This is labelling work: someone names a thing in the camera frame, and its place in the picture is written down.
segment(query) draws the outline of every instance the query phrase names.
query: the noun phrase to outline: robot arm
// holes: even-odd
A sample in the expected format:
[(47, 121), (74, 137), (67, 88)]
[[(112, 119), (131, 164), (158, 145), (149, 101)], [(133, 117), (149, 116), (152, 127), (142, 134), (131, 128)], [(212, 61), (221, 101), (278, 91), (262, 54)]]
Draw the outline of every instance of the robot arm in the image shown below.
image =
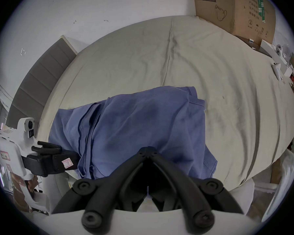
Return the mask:
[[(34, 119), (22, 118), (17, 129), (0, 130), (2, 166), (24, 180), (30, 180), (34, 175), (46, 177), (77, 168), (78, 153), (37, 141), (33, 128)], [(32, 196), (26, 186), (22, 186), (22, 191), (29, 206), (49, 212), (45, 194), (35, 192)], [(219, 180), (190, 178), (157, 154), (153, 147), (141, 148), (108, 177), (76, 181), (49, 217), (57, 216), (57, 220), (77, 217), (70, 223), (76, 227), (78, 222), (82, 233), (106, 233), (111, 231), (110, 217), (113, 213), (123, 217), (128, 212), (136, 212), (147, 194), (164, 216), (179, 213), (181, 219), (183, 209), (186, 229), (191, 233), (209, 233), (212, 227), (217, 228), (216, 224), (220, 227), (225, 219), (216, 221), (222, 216), (217, 216), (216, 211), (227, 214), (229, 218), (249, 220), (242, 215), (241, 208)]]
[[(76, 169), (79, 155), (62, 150), (58, 145), (37, 141), (34, 126), (35, 120), (28, 117), (19, 120), (17, 129), (9, 127), (0, 130), (0, 164), (25, 182), (34, 175), (47, 177)], [(49, 201), (45, 194), (35, 192), (33, 195), (27, 186), (20, 187), (29, 206), (49, 212)]]

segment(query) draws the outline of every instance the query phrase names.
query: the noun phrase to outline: blue t-shirt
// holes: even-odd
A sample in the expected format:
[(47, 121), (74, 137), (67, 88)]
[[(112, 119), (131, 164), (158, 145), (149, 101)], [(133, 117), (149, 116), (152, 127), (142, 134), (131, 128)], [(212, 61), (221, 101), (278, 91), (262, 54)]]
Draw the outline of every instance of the blue t-shirt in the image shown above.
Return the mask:
[(59, 109), (49, 142), (79, 153), (82, 178), (109, 176), (141, 147), (153, 146), (185, 174), (210, 178), (217, 161), (205, 145), (205, 101), (194, 87), (163, 86)]

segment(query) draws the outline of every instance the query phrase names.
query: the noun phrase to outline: white label sticker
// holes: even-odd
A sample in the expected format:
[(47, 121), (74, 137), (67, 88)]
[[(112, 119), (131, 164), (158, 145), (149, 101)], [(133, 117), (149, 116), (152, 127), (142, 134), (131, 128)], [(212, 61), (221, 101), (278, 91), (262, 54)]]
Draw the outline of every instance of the white label sticker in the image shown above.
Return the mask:
[(11, 160), (8, 152), (0, 151), (1, 157), (5, 160)]
[(64, 168), (69, 168), (73, 165), (72, 160), (70, 158), (68, 159), (64, 159), (63, 161), (61, 161), (64, 165)]
[(8, 168), (9, 171), (13, 172), (13, 171), (11, 170), (11, 166), (10, 166), (9, 164), (7, 164), (7, 168)]

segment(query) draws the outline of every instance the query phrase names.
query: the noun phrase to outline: gray headboard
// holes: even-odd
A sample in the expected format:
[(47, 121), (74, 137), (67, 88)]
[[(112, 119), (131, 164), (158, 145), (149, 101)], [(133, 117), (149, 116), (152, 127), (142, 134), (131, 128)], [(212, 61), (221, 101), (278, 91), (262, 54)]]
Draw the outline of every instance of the gray headboard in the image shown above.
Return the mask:
[(76, 53), (60, 38), (33, 65), (17, 90), (6, 125), (17, 128), (20, 118), (35, 119), (35, 136), (43, 108), (62, 73), (76, 57)]

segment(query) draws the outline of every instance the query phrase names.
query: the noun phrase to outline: bed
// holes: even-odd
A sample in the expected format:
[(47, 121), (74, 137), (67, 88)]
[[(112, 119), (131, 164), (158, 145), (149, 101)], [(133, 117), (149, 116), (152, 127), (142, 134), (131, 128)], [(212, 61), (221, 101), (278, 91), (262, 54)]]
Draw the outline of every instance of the bed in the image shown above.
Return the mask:
[(194, 16), (156, 18), (97, 40), (64, 71), (43, 110), (47, 141), (59, 108), (158, 86), (194, 86), (206, 101), (206, 145), (228, 190), (269, 167), (294, 137), (294, 94), (273, 60)]

